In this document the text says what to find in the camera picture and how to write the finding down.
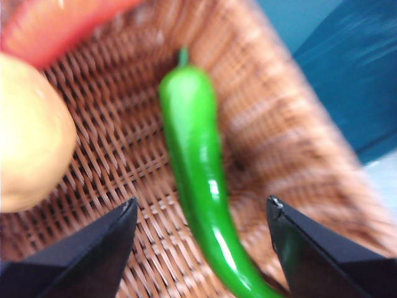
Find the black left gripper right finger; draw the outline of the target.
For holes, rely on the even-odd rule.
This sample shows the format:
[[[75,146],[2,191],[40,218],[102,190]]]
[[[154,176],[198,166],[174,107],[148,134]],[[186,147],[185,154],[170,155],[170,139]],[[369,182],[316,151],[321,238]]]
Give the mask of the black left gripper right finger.
[[[275,196],[267,223],[292,297],[396,297],[396,258],[333,232]]]

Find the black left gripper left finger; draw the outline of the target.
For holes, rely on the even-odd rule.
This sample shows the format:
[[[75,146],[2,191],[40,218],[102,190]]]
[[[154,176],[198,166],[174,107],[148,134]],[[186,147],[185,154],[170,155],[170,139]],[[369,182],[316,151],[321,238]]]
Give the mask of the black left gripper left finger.
[[[19,261],[1,261],[1,297],[115,297],[130,256],[137,199]]]

